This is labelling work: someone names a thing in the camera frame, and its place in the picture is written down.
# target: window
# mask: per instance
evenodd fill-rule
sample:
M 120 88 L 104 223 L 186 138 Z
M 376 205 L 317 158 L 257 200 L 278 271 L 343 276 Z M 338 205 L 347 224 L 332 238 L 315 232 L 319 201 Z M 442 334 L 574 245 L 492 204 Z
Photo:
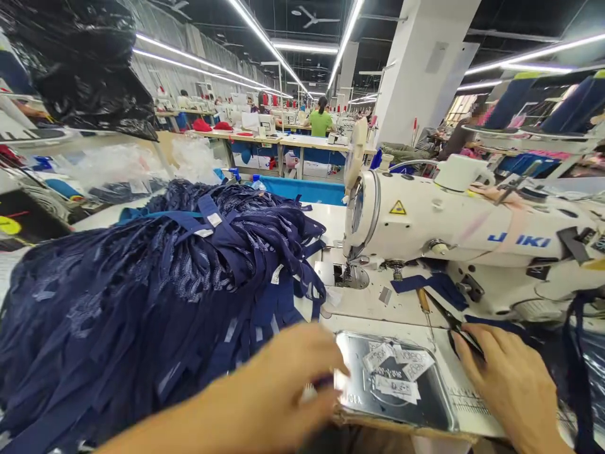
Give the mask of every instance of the window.
M 454 98 L 452 107 L 446 115 L 446 124 L 456 126 L 460 120 L 465 118 L 477 101 L 477 95 L 463 95 Z

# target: hand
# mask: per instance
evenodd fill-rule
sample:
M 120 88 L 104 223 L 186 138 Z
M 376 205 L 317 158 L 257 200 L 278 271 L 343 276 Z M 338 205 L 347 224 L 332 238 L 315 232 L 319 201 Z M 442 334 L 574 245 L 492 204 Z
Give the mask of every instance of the hand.
M 317 323 L 284 330 L 192 400 L 190 417 L 204 431 L 199 452 L 294 451 L 329 421 L 340 395 L 330 387 L 299 405 L 304 387 L 334 369 L 349 373 L 331 332 Z
M 488 325 L 463 325 L 485 362 L 452 333 L 468 378 L 520 454 L 573 453 L 558 432 L 556 387 L 542 357 L 516 334 Z

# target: clear plastic bag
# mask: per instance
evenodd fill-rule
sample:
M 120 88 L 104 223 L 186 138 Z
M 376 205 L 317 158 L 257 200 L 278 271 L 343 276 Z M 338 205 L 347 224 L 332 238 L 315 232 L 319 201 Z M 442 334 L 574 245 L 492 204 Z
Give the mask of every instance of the clear plastic bag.
M 102 203 L 131 202 L 166 187 L 168 174 L 158 157 L 137 144 L 119 144 L 83 152 L 81 159 L 53 156 L 56 172 L 78 180 L 88 197 Z
M 179 137 L 172 140 L 172 157 L 178 164 L 174 168 L 177 178 L 192 183 L 220 184 L 221 179 L 214 169 L 227 167 L 220 159 L 214 158 L 208 139 L 202 137 Z
M 2 0 L 0 16 L 55 120 L 157 141 L 153 98 L 130 68 L 135 21 L 117 0 Z

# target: ceiling light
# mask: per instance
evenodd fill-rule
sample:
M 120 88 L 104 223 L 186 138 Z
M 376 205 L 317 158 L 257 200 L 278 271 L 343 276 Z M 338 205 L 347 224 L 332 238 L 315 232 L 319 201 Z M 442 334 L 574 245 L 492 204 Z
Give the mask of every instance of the ceiling light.
M 334 69 L 332 69 L 332 75 L 330 76 L 330 82 L 328 83 L 328 90 L 330 89 L 330 87 L 332 86 L 332 82 L 334 82 L 334 79 L 336 78 L 338 67 L 340 66 L 340 62 L 342 61 L 342 56 L 345 53 L 347 43 L 351 38 L 351 34 L 353 33 L 353 29 L 355 28 L 355 22 L 357 22 L 357 18 L 359 17 L 359 13 L 361 12 L 361 7 L 363 6 L 363 4 L 364 0 L 355 0 L 353 10 L 351 11 L 351 15 L 349 16 L 347 28 L 345 29 L 345 34 L 342 36 L 342 41 L 340 42 L 340 49 L 338 50 L 338 55 L 336 56 L 336 61 L 334 62 Z
M 271 53 L 275 56 L 275 58 L 282 64 L 282 66 L 286 69 L 286 71 L 292 76 L 292 78 L 296 82 L 298 82 L 298 84 L 301 86 L 301 88 L 306 93 L 309 93 L 309 90 L 307 90 L 307 88 L 303 85 L 303 83 L 298 78 L 298 76 L 296 75 L 294 70 L 285 61 L 282 54 L 280 54 L 278 52 L 278 50 L 275 48 L 275 46 L 273 46 L 273 44 L 271 44 L 271 41 L 269 40 L 268 36 L 265 34 L 265 32 L 263 31 L 261 26 L 256 22 L 256 19 L 254 19 L 254 17 L 252 17 L 250 12 L 248 11 L 248 8 L 246 8 L 241 3 L 241 0 L 227 0 L 227 1 L 229 3 L 231 3 L 231 6 L 233 8 L 235 8 L 235 10 L 238 12 L 240 17 L 242 19 L 244 19 L 244 22 L 246 22 L 246 24 L 248 24 L 248 26 L 252 29 L 252 31 L 256 34 L 256 36 L 263 42 L 263 44 L 265 44 L 265 46 L 271 51 Z
M 338 46 L 291 43 L 280 40 L 271 41 L 276 49 L 297 50 L 299 52 L 310 52 L 312 54 L 337 54 Z
M 602 41 L 602 40 L 605 40 L 605 33 L 603 33 L 601 35 L 589 37 L 589 38 L 584 38 L 581 40 L 547 46 L 541 50 L 536 50 L 534 52 L 527 52 L 525 54 L 521 54 L 518 57 L 512 57 L 512 58 L 500 60 L 497 62 L 472 67 L 468 71 L 466 71 L 464 75 L 469 76 L 470 74 L 482 73 L 484 71 L 489 71 L 491 69 L 499 68 L 503 64 L 521 63 L 524 61 L 533 60 L 533 59 L 540 58 L 540 57 L 545 57 L 546 55 L 556 54 L 557 52 L 561 52 L 563 50 L 573 49 L 574 47 L 579 47 L 579 46 L 591 44 L 591 43 Z
M 233 79 L 229 79 L 229 78 L 223 77 L 220 74 L 210 73 L 210 72 L 204 71 L 203 69 L 200 69 L 200 68 L 196 68 L 196 67 L 189 66 L 189 65 L 186 65 L 184 63 L 178 62 L 178 61 L 174 61 L 174 60 L 170 60 L 170 59 L 167 59 L 167 58 L 164 58 L 164 57 L 160 57 L 159 55 L 154 55 L 154 54 L 150 54 L 148 52 L 144 52 L 143 50 L 132 49 L 132 51 L 135 54 L 143 55 L 143 56 L 148 57 L 148 58 L 152 58 L 152 59 L 160 60 L 160 61 L 163 61 L 163 62 L 166 62 L 166 63 L 170 63 L 170 64 L 173 64 L 173 65 L 176 65 L 176 66 L 183 67 L 185 69 L 190 69 L 191 71 L 195 71 L 197 73 L 202 73 L 202 74 L 205 74 L 206 76 L 209 76 L 209 77 L 212 77 L 212 78 L 221 79 L 221 80 L 224 80 L 226 82 L 230 82 L 230 83 L 234 83 L 234 84 L 242 85 L 242 86 L 247 86 L 249 88 L 253 88 L 254 90 L 258 90 L 257 86 L 248 85 L 248 84 L 245 84 L 244 82 L 235 81 Z M 286 94 L 283 94 L 283 96 L 288 97 L 288 98 L 292 98 L 290 95 L 286 95 Z
M 356 98 L 356 99 L 351 100 L 349 102 L 355 104 L 355 101 L 375 100 L 377 97 L 378 97 L 378 93 L 371 93 L 370 95 L 362 96 L 361 98 Z
M 540 71 L 541 73 L 569 74 L 575 68 L 565 68 L 556 66 L 542 66 L 534 64 L 516 64 L 505 63 L 501 65 L 502 69 L 512 69 L 514 71 Z
M 474 90 L 475 88 L 485 88 L 490 86 L 500 85 L 502 81 L 479 82 L 476 84 L 461 85 L 457 91 Z
M 156 41 L 156 40 L 151 39 L 151 38 L 149 38 L 149 37 L 147 37 L 145 35 L 141 35 L 140 33 L 137 33 L 137 38 L 140 39 L 140 40 L 142 40 L 142 41 L 145 41 L 145 42 L 147 42 L 149 44 L 153 44 L 155 46 L 161 47 L 162 49 L 169 50 L 170 52 L 178 54 L 178 55 L 180 55 L 182 57 L 185 57 L 187 59 L 196 61 L 196 62 L 198 62 L 201 65 L 209 66 L 211 68 L 217 69 L 218 71 L 222 71 L 222 72 L 227 73 L 227 74 L 229 74 L 231 76 L 237 77 L 238 79 L 243 79 L 243 80 L 248 81 L 250 83 L 256 84 L 257 85 L 257 87 L 256 87 L 257 89 L 258 88 L 263 88 L 264 90 L 275 91 L 275 92 L 279 93 L 279 91 L 277 91 L 277 90 L 275 90 L 275 89 L 273 89 L 273 88 L 271 88 L 271 87 L 269 87 L 267 85 L 263 85 L 263 84 L 261 84 L 259 82 L 256 82 L 255 80 L 248 79 L 247 77 L 240 76 L 238 73 L 234 73 L 234 72 L 232 72 L 232 71 L 230 71 L 230 70 L 228 70 L 226 68 L 223 68 L 222 66 L 218 66 L 217 64 L 209 62 L 208 60 L 204 60 L 203 58 L 200 58 L 200 57 L 198 57 L 196 55 L 188 54 L 187 52 L 183 52 L 182 50 L 178 50 L 176 47 L 172 47 L 172 46 L 169 46 L 168 44 L 164 44 L 164 43 L 162 43 L 160 41 Z

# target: black plastic bag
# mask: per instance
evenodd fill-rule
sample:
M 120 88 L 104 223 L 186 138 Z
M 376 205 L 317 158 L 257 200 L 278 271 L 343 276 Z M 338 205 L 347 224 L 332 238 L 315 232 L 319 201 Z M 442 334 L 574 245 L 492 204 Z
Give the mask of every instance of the black plastic bag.
M 157 141 L 153 98 L 130 68 L 135 21 L 117 0 L 2 0 L 6 36 L 54 119 Z

